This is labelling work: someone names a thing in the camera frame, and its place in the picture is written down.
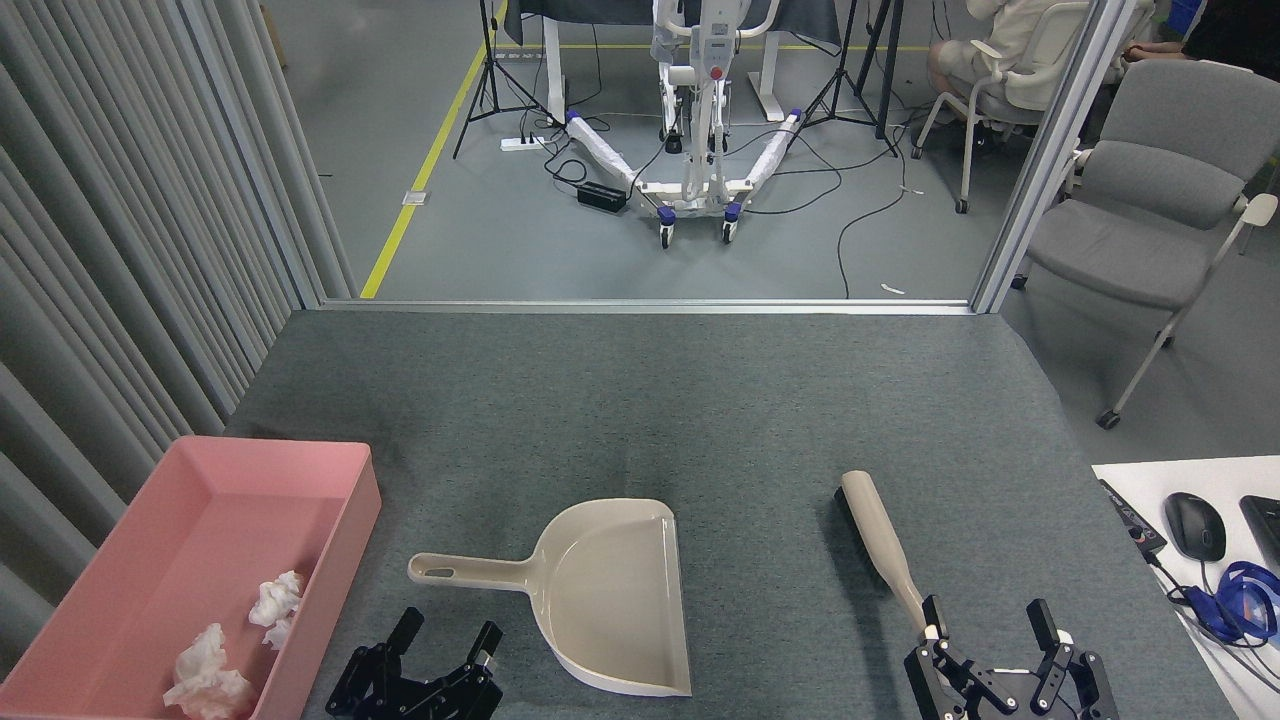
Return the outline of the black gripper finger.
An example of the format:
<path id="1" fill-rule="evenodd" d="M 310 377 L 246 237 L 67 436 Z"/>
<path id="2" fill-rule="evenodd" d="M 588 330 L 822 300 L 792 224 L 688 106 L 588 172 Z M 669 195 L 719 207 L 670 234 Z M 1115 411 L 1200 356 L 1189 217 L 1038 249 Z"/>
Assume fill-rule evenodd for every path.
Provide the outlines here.
<path id="1" fill-rule="evenodd" d="M 333 717 L 371 719 L 384 708 L 393 683 L 402 679 L 403 655 L 424 621 L 421 611 L 407 607 L 385 641 L 357 646 L 329 694 L 326 712 Z"/>
<path id="2" fill-rule="evenodd" d="M 1027 701 L 1037 717 L 1070 710 L 1076 719 L 1119 719 L 1105 662 L 1093 651 L 1082 650 L 1073 637 L 1059 629 L 1044 600 L 1032 600 L 1027 616 L 1039 650 L 1039 666 L 1033 671 L 1032 694 Z"/>
<path id="3" fill-rule="evenodd" d="M 923 600 L 922 611 L 925 629 L 905 659 L 920 717 L 977 719 L 980 701 L 989 697 L 988 678 L 968 657 L 951 653 L 948 628 L 933 594 Z"/>
<path id="4" fill-rule="evenodd" d="M 439 719 L 490 719 L 503 691 L 494 680 L 489 662 L 503 632 L 493 620 L 485 621 L 463 664 L 440 678 Z"/>

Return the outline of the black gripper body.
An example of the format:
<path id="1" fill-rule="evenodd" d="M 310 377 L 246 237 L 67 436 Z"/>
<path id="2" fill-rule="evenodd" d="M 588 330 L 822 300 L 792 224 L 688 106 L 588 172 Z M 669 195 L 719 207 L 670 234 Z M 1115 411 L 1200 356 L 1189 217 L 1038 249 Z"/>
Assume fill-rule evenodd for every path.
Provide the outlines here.
<path id="1" fill-rule="evenodd" d="M 1050 719 L 1051 702 L 1037 698 L 1041 679 L 1032 673 L 989 673 L 986 719 Z"/>
<path id="2" fill-rule="evenodd" d="M 385 691 L 385 719 L 457 719 L 460 702 L 445 679 L 393 678 Z"/>

